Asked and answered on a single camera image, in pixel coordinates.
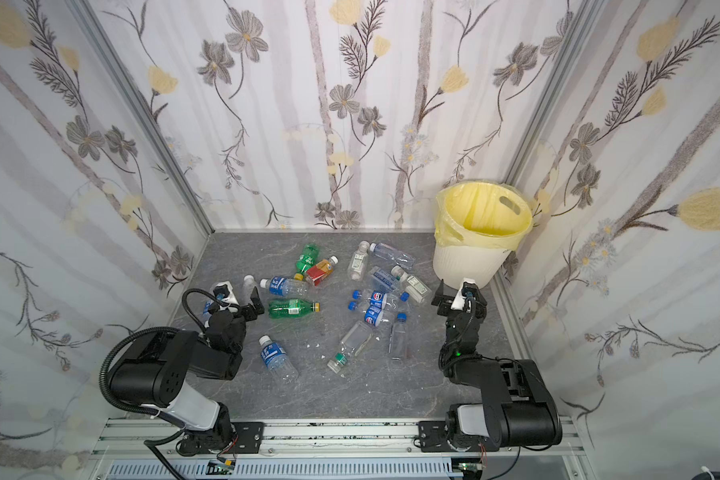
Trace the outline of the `small blue label bottle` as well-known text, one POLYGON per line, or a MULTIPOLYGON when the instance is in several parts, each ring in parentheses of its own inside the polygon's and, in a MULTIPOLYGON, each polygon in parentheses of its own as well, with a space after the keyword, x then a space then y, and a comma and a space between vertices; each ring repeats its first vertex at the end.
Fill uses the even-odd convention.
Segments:
POLYGON ((202 312, 202 315, 201 315, 201 319, 202 319, 204 322, 208 322, 208 320, 210 319, 211 315, 212 315, 213 313, 215 313, 216 311, 217 311, 217 306, 216 306, 216 304, 215 304, 214 302, 212 302, 212 301, 207 301, 207 302, 205 303, 205 305, 204 305, 203 312, 202 312))

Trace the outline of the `blue label water bottle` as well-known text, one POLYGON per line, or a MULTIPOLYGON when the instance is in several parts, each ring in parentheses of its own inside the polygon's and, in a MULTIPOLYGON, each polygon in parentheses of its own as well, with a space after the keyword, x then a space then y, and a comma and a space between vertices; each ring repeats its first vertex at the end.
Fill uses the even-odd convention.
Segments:
POLYGON ((266 369, 282 383, 291 383, 298 379, 298 370, 293 365, 286 350, 268 335, 259 339, 260 357, 266 369))

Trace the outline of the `clear bottle green cap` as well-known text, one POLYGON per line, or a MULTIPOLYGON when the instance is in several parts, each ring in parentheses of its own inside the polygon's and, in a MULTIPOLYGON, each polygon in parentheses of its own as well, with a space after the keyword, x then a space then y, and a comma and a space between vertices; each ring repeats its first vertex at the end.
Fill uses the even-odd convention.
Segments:
POLYGON ((373 333, 373 327, 366 321, 357 321, 341 339, 338 352, 327 363, 328 368, 334 373, 340 373, 349 360, 362 351, 373 333))

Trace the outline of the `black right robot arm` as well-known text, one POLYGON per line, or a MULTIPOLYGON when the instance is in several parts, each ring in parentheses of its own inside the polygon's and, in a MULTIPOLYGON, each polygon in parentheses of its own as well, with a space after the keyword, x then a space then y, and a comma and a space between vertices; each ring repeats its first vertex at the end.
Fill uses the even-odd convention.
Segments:
POLYGON ((478 403, 449 407, 442 421, 421 421, 417 448, 425 453, 544 451, 561 443, 557 405, 532 360, 488 357, 477 351, 487 300, 470 279, 454 293, 441 281, 431 304, 446 319, 438 368, 455 385, 479 391, 478 403))

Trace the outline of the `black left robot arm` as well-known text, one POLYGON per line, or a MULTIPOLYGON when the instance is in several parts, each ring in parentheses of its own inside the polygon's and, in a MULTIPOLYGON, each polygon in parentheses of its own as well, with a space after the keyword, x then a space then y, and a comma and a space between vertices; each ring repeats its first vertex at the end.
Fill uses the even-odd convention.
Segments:
POLYGON ((233 380, 242 363, 247 326, 264 314, 263 303, 255 287, 246 288, 238 300, 229 283, 201 294, 212 303, 207 320, 197 319, 195 330, 150 327, 130 334, 105 357, 100 391, 119 410, 177 427, 163 441, 147 441, 154 454, 169 443, 184 457, 256 454, 263 423, 232 420, 226 405, 199 393, 186 377, 233 380))

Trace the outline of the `clear plain bottle white cap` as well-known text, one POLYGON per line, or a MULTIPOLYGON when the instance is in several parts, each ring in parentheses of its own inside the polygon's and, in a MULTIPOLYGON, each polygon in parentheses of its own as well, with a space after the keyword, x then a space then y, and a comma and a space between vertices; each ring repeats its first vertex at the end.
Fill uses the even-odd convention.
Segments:
POLYGON ((253 275, 246 275, 243 279, 242 298, 243 304, 249 304, 258 295, 257 282, 253 275))

